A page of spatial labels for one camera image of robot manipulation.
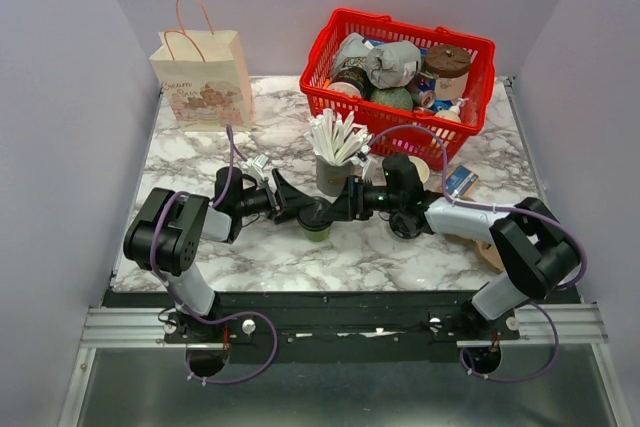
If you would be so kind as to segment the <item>black plastic cup lid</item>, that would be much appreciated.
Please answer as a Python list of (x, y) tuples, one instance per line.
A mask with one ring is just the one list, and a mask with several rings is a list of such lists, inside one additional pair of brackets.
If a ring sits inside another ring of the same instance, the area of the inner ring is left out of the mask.
[(324, 218), (324, 213), (331, 207), (331, 203), (322, 197), (313, 197), (313, 201), (302, 207), (296, 216), (298, 224), (309, 232), (320, 232), (329, 228), (330, 220)]

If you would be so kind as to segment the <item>green paper coffee cup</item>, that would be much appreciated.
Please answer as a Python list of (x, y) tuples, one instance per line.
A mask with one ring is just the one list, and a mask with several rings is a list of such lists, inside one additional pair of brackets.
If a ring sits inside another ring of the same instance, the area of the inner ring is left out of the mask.
[(303, 233), (308, 240), (311, 242), (323, 242), (325, 241), (330, 234), (330, 228), (325, 227), (322, 229), (303, 229)]

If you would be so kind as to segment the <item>brown cardboard cup carrier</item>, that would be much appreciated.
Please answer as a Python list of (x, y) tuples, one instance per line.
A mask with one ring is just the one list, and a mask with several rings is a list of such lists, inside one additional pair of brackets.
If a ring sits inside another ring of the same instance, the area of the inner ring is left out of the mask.
[(503, 262), (494, 245), (467, 237), (458, 236), (458, 238), (462, 239), (464, 242), (470, 245), (474, 245), (477, 256), (483, 259), (483, 262), (486, 264), (487, 268), (492, 272), (496, 274), (505, 272)]

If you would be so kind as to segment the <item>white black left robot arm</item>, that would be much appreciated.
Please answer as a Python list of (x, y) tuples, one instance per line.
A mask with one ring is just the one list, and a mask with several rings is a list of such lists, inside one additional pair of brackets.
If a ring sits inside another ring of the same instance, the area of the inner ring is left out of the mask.
[(220, 295), (196, 266), (202, 239), (233, 243), (244, 219), (265, 216), (276, 224), (295, 220), (308, 231), (324, 230), (329, 204), (311, 197), (273, 172), (275, 187), (237, 167), (216, 173), (214, 197), (154, 188), (130, 224), (123, 242), (125, 258), (151, 272), (174, 300), (169, 322), (201, 342), (214, 340), (222, 327)]

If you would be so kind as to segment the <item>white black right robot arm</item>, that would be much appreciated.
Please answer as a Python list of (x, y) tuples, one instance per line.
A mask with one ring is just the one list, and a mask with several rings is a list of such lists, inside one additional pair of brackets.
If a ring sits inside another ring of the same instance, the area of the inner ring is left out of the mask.
[(576, 242), (537, 198), (495, 207), (449, 199), (424, 187), (405, 154), (385, 158), (382, 170), (383, 186), (349, 176), (322, 219), (350, 222), (386, 212), (392, 232), (401, 239), (453, 235), (494, 247), (504, 272), (478, 290), (459, 317), (471, 338), (485, 337), (507, 311), (547, 297), (580, 264)]

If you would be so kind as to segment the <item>grey straw holder cup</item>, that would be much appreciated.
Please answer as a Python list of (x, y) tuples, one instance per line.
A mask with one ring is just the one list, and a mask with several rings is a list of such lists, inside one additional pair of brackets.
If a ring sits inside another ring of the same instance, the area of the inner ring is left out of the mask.
[(316, 157), (316, 187), (318, 190), (331, 197), (340, 195), (346, 180), (353, 175), (354, 165), (348, 161), (343, 165), (336, 166), (328, 163), (323, 157)]

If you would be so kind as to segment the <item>white wrapped straws bundle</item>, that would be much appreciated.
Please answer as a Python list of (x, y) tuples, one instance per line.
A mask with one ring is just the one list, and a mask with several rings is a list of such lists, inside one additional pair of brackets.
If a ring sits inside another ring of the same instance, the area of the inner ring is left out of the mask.
[(321, 156), (328, 163), (340, 166), (348, 161), (352, 163), (352, 157), (363, 145), (369, 146), (373, 136), (365, 125), (355, 122), (353, 112), (343, 117), (326, 108), (310, 119), (309, 131), (304, 138), (316, 157)]

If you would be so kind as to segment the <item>blue yellow card packet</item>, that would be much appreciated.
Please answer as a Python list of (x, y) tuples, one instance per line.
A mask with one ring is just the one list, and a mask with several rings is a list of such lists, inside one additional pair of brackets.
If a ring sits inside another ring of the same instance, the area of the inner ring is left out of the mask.
[(479, 176), (464, 165), (458, 165), (447, 173), (445, 191), (451, 197), (467, 196), (475, 187)]

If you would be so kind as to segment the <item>green textured ball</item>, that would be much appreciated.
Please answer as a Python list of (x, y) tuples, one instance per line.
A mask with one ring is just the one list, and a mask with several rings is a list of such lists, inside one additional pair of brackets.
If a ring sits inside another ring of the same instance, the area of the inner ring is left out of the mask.
[(414, 108), (411, 94), (404, 87), (375, 89), (370, 96), (370, 101), (406, 112), (412, 112)]

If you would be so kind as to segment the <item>dark printed paper cup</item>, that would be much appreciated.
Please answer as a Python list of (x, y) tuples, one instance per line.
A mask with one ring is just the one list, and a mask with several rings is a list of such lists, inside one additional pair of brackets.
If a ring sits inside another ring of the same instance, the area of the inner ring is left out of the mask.
[(346, 60), (331, 78), (327, 89), (349, 97), (368, 99), (373, 86), (364, 69), (364, 57)]

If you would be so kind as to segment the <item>white pump bottle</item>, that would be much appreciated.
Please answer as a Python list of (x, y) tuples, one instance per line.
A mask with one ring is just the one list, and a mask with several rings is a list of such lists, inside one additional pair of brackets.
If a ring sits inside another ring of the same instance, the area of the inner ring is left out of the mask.
[(436, 100), (433, 104), (435, 116), (460, 123), (461, 110), (465, 106), (467, 101), (467, 98), (457, 98), (454, 100)]

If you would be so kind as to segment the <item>red blue drink can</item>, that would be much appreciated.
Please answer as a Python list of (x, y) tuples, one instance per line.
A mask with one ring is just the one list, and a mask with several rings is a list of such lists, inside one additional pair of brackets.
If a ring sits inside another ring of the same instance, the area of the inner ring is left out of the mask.
[(433, 79), (413, 80), (407, 85), (415, 107), (430, 109), (435, 100), (435, 81)]

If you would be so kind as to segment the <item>cream printed paper bag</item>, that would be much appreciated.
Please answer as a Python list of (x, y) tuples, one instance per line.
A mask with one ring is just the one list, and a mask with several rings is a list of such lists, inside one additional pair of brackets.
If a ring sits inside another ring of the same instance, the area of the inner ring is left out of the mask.
[(184, 131), (249, 131), (254, 100), (240, 35), (214, 29), (204, 3), (194, 1), (207, 28), (188, 29), (176, 3), (178, 27), (159, 33), (149, 58), (161, 91)]

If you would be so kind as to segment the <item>brown lidded white tub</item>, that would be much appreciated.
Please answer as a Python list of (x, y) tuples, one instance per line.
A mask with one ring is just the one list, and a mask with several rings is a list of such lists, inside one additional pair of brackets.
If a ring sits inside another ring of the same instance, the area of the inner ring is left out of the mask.
[(426, 53), (424, 68), (435, 81), (436, 99), (452, 101), (461, 97), (466, 90), (471, 54), (462, 47), (437, 44)]

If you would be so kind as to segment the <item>black mounting base rail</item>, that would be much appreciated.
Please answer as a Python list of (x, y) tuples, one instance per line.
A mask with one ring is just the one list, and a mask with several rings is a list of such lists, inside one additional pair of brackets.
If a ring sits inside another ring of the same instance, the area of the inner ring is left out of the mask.
[(227, 353), (242, 364), (453, 362), (458, 345), (517, 340), (515, 313), (485, 321), (470, 311), (468, 291), (229, 292), (214, 305), (225, 322), (203, 325), (170, 314), (168, 344)]

